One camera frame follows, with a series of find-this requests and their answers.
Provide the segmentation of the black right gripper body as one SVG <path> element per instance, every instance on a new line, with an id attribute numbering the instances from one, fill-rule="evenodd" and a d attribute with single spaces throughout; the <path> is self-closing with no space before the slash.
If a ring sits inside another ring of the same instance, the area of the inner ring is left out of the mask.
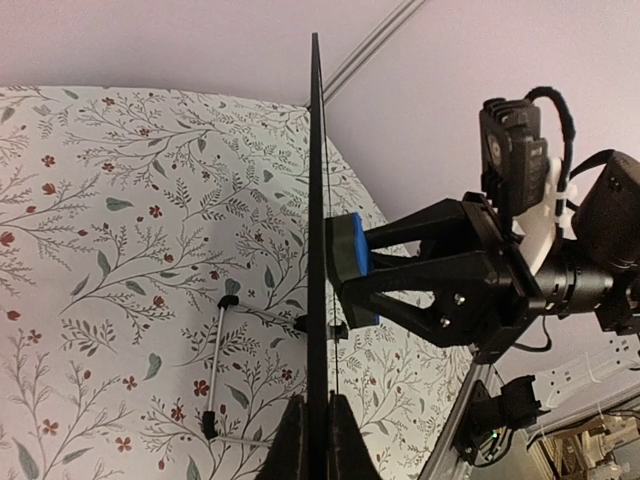
<path id="1" fill-rule="evenodd" d="M 473 361 L 495 363 L 539 317 L 540 289 L 484 195 L 465 193 L 463 207 L 489 266 L 475 290 L 480 306 L 474 314 Z"/>

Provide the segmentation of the blue whiteboard eraser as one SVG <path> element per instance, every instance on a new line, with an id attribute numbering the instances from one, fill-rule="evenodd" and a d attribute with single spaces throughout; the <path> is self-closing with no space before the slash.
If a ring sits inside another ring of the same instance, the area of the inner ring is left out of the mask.
<path id="1" fill-rule="evenodd" d="M 350 329 L 378 326 L 380 317 L 354 305 L 344 293 L 348 281 L 364 278 L 373 269 L 371 251 L 358 213 L 326 218 L 325 264 L 327 278 L 339 299 Z"/>

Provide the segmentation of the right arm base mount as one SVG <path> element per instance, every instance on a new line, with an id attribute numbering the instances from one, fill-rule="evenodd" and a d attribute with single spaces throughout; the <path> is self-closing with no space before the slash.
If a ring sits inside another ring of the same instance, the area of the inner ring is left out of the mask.
<path id="1" fill-rule="evenodd" d="M 495 397 L 490 396 L 483 381 L 473 383 L 453 440 L 453 447 L 463 461 L 474 466 L 481 445 L 496 430 L 509 431 L 507 446 L 510 446 L 513 433 L 536 422 L 543 410 L 534 394 L 534 380 L 533 375 L 518 377 L 503 386 Z"/>

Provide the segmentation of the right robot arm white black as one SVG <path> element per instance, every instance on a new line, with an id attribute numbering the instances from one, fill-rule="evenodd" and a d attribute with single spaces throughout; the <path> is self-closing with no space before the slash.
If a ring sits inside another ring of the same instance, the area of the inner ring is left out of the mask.
<path id="1" fill-rule="evenodd" d="M 574 238 L 538 269 L 486 199 L 468 193 L 362 233 L 370 268 L 334 284 L 352 326 L 384 317 L 440 348 L 473 346 L 491 364 L 539 317 L 592 313 L 602 330 L 639 330 L 639 164 L 589 157 L 596 182 L 574 213 Z"/>

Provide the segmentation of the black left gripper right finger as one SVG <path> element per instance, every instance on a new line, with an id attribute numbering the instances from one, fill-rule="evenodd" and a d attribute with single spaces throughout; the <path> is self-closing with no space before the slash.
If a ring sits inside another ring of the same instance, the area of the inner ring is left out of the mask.
<path id="1" fill-rule="evenodd" d="M 332 392 L 328 424 L 329 479 L 377 479 L 370 457 L 348 399 Z"/>

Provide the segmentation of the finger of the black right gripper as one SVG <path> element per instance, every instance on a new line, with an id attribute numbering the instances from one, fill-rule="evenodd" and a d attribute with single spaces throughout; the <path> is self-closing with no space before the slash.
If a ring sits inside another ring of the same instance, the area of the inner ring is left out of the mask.
<path id="1" fill-rule="evenodd" d="M 342 285 L 345 315 L 362 324 L 380 316 L 437 347 L 480 344 L 510 287 L 506 267 L 480 250 L 434 259 L 371 257 L 367 274 Z"/>
<path id="2" fill-rule="evenodd" d="M 419 241 L 421 255 L 453 255 L 473 246 L 473 229 L 462 202 L 445 199 L 369 229 L 365 238 L 371 250 Z"/>

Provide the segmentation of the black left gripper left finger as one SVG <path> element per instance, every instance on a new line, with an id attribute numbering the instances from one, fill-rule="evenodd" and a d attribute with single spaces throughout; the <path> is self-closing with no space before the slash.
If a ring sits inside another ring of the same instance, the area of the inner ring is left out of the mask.
<path id="1" fill-rule="evenodd" d="M 306 402 L 303 395 L 289 399 L 262 465 L 261 478 L 306 478 Z"/>

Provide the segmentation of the white whiteboard black frame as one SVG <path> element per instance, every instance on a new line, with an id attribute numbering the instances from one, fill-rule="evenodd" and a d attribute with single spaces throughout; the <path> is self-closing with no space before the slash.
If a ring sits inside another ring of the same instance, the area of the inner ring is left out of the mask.
<path id="1" fill-rule="evenodd" d="M 307 412 L 308 477 L 327 479 L 328 366 L 326 338 L 326 279 L 324 251 L 323 154 L 324 99 L 319 34 L 311 35 L 311 85 L 308 189 L 307 282 Z"/>

